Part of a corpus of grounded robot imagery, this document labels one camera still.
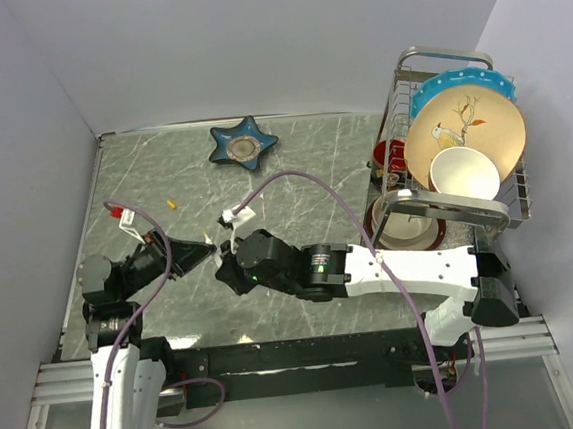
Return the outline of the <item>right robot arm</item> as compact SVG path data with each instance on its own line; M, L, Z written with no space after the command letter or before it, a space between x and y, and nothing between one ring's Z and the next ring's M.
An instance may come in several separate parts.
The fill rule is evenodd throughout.
M510 327L520 320L507 265L468 246L437 252L346 243L297 248L258 229L224 242L214 261L217 280L238 296L256 286L311 302L402 292L441 296L415 339L418 353L429 361L440 360L475 326Z

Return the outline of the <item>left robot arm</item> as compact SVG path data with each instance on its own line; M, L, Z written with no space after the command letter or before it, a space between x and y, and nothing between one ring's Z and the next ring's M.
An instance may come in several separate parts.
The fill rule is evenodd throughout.
M161 389L179 368L166 338L143 337L143 312L132 297L153 281L185 276L215 250L209 240L151 230L122 261L98 254L82 260L77 281L93 372L89 429L155 429Z

